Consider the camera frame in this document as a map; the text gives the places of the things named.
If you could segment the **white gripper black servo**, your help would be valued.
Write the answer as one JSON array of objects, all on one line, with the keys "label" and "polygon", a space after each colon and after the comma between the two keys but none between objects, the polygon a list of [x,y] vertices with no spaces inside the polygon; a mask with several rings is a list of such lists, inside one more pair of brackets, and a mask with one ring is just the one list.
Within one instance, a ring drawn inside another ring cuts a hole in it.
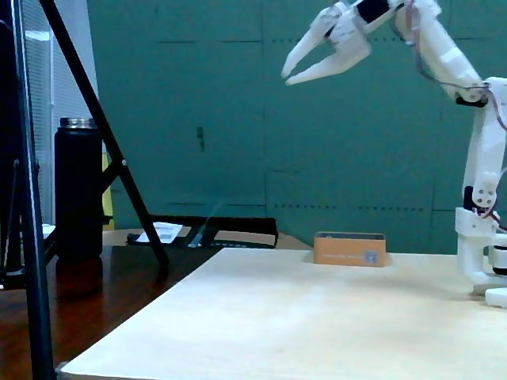
[{"label": "white gripper black servo", "polygon": [[[287,86],[341,74],[369,56],[371,46],[365,36],[377,29],[393,14],[392,1],[335,2],[322,9],[309,30],[288,53],[281,76]],[[321,43],[328,43],[334,53],[304,72],[291,76],[297,64]]]}]

